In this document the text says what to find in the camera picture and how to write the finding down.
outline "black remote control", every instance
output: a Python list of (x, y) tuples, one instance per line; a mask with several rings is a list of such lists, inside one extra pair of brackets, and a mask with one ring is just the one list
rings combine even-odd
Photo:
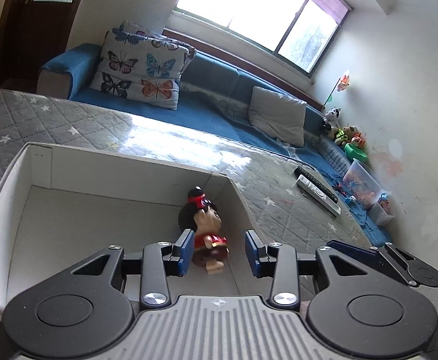
[(304, 175), (306, 179), (312, 181), (313, 184), (316, 185), (324, 194), (330, 198), (334, 203), (337, 203), (337, 196), (324, 184), (322, 184), (318, 179), (316, 179), (313, 175), (311, 175), (307, 170), (304, 169), (303, 166), (298, 165), (296, 170), (294, 170), (294, 175), (299, 177), (300, 175)]

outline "blue sofa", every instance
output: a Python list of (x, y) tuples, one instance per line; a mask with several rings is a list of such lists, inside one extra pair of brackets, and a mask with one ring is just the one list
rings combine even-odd
[[(306, 109), (303, 148), (289, 147), (252, 127), (247, 109), (254, 86), (287, 93), (244, 70), (199, 52), (182, 75), (179, 103), (173, 111), (90, 89), (101, 49), (84, 43), (47, 62), (39, 75), (37, 93), (194, 128), (280, 155), (297, 155), (331, 184), (342, 180), (349, 168), (344, 152), (321, 133), (323, 115), (310, 106)], [(353, 211), (372, 244), (391, 240), (364, 210)]]

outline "green bowl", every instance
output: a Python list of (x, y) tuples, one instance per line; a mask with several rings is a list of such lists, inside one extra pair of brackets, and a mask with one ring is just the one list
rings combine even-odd
[(346, 156), (348, 158), (350, 158), (351, 160), (353, 160), (355, 158), (355, 159), (357, 159), (358, 161), (361, 161), (361, 162), (366, 162), (367, 161), (367, 154), (364, 153), (358, 147), (356, 147), (354, 145), (351, 145), (350, 143), (348, 143), (345, 146), (344, 151), (346, 152)]

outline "toy bin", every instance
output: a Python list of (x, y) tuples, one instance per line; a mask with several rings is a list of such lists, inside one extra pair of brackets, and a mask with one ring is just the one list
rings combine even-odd
[(365, 210), (370, 209), (379, 200), (381, 194), (389, 193), (374, 180), (365, 165), (357, 159), (354, 159), (342, 181)]
[(374, 203), (367, 215), (378, 226), (385, 226), (395, 218), (395, 215), (385, 212), (379, 203)]

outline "butterfly pattern pillow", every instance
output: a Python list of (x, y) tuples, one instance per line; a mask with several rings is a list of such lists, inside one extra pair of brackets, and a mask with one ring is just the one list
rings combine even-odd
[(90, 87), (111, 95), (177, 109), (189, 50), (166, 40), (113, 28), (105, 37)]
[(149, 38), (156, 38), (156, 39), (164, 40), (165, 42), (177, 44), (179, 46), (184, 46), (189, 51), (189, 54), (187, 55), (187, 59), (184, 63), (183, 71), (197, 54), (197, 50), (195, 49), (195, 47), (192, 47), (190, 44), (181, 42), (177, 39), (168, 38), (162, 34), (158, 34), (157, 32), (149, 30), (148, 28), (145, 28), (144, 26), (141, 26), (140, 24), (136, 24), (132, 21), (126, 20), (122, 23), (122, 26), (125, 32), (130, 32), (141, 36), (147, 36)]

